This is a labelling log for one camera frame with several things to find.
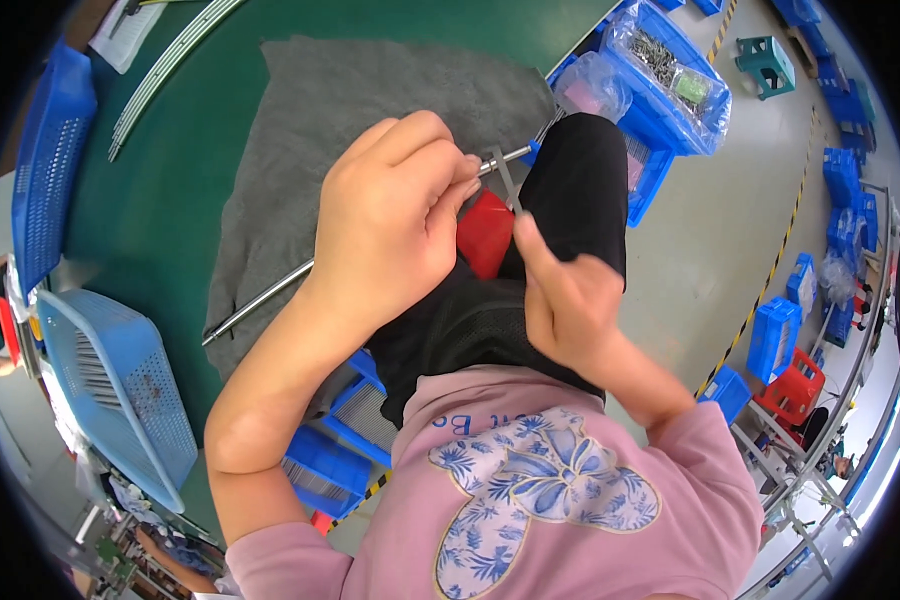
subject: green table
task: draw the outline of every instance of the green table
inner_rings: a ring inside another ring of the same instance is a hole
[[[201,346],[220,215],[269,79],[259,42],[293,34],[439,42],[546,74],[616,3],[247,0],[170,76],[112,164],[121,110],[205,5],[167,6],[123,76],[93,56],[99,108],[73,187],[64,254],[96,269],[87,289],[156,324],[198,445],[222,387]]]

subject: green stool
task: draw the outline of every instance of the green stool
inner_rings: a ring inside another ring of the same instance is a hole
[[[777,40],[765,37],[737,38],[740,54],[734,61],[742,73],[749,73],[763,89],[760,100],[797,89],[794,66]]]

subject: black pants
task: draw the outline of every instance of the black pants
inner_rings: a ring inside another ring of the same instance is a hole
[[[627,277],[624,243],[627,198],[627,149],[623,133],[607,119],[583,113],[568,116],[551,127],[520,190],[520,203],[533,215],[540,234],[557,258],[570,261],[580,254],[592,255],[611,266],[624,280]],[[526,285],[523,258],[513,241],[497,277],[506,282],[477,282],[467,262],[457,258],[456,266],[443,282],[381,327],[366,343],[376,362],[377,375],[386,388],[387,398],[381,413],[397,427],[403,426],[403,408],[417,390],[417,378],[440,375],[428,372],[423,356],[428,331],[442,306],[463,290],[471,296],[479,295],[481,286],[485,286],[489,295],[495,283],[509,287]],[[522,312],[520,320],[522,330]],[[525,342],[525,331],[522,336]],[[543,357],[528,343],[524,346],[499,354],[486,352],[471,359],[475,362],[470,364],[520,364],[588,393],[602,394],[570,369]],[[469,365],[455,365],[457,369],[466,366]]]

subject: yellow black striped tape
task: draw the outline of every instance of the yellow black striped tape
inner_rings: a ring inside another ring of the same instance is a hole
[[[790,233],[794,229],[794,222],[797,221],[797,211],[801,207],[801,198],[804,198],[804,186],[807,182],[807,171],[810,168],[810,157],[813,153],[813,138],[817,130],[818,123],[820,123],[820,119],[817,117],[817,107],[814,105],[810,107],[810,139],[807,140],[807,158],[803,163],[803,177],[800,179],[800,188],[796,190],[796,202],[793,203],[793,211],[790,214],[790,224],[787,225],[787,232],[783,234],[783,242],[780,243],[780,250],[776,253],[776,258],[773,259],[773,266],[769,269],[767,280],[763,284],[763,289],[760,290],[760,294],[756,296],[753,307],[750,308],[749,314],[746,315],[744,324],[740,325],[740,330],[737,331],[737,334],[735,336],[733,336],[733,342],[726,349],[726,352],[723,353],[723,357],[720,358],[717,366],[713,367],[713,370],[710,371],[710,374],[706,377],[706,380],[701,383],[700,386],[696,389],[694,398],[698,398],[700,394],[702,394],[704,390],[707,389],[707,386],[710,385],[711,381],[713,381],[713,378],[717,375],[717,372],[720,371],[720,367],[724,366],[724,363],[727,362],[727,357],[731,355],[733,349],[740,342],[740,337],[744,334],[744,331],[747,330],[747,326],[749,326],[750,322],[754,319],[754,315],[756,315],[756,309],[760,306],[760,303],[763,302],[763,296],[767,293],[767,288],[770,287],[770,281],[774,278],[774,274],[777,272],[777,268],[780,266],[780,259],[783,258],[783,250],[787,247],[787,240],[790,239]]]
[[[373,495],[374,495],[374,494],[376,494],[377,492],[380,492],[380,488],[383,488],[385,485],[387,485],[387,482],[390,481],[390,478],[391,478],[393,475],[394,475],[394,472],[391,471],[391,470],[388,470],[386,473],[384,473],[383,475],[381,475],[381,476],[380,476],[380,479],[377,479],[377,480],[373,483],[373,485],[371,485],[371,486],[363,493],[363,499],[360,500],[360,504],[357,505],[357,508],[355,508],[355,509],[353,509],[353,510],[354,510],[354,511],[359,510],[360,507],[364,505],[364,502],[367,502],[368,500],[370,500],[371,498],[373,498]],[[327,533],[333,531],[334,527],[336,527],[337,525],[340,525],[341,522],[343,522],[343,519],[335,520],[335,521],[331,522],[331,523],[330,523],[330,527],[327,529]]]
[[[720,47],[724,45],[724,37],[727,35],[727,30],[731,27],[731,19],[736,10],[737,0],[730,0],[730,7],[726,10],[723,22],[720,23],[720,30],[717,31],[717,37],[713,40],[713,45],[710,46],[710,52],[706,53],[706,61],[710,65],[713,65],[713,62],[717,59],[717,52],[720,50]]]

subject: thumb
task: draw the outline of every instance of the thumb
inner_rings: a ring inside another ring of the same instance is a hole
[[[513,222],[513,241],[527,265],[528,279],[536,281],[552,305],[559,304],[567,285],[564,263],[547,247],[537,222],[529,213]]]
[[[457,244],[457,213],[467,198],[480,189],[480,179],[473,178],[450,185],[427,212],[427,236],[436,244]]]

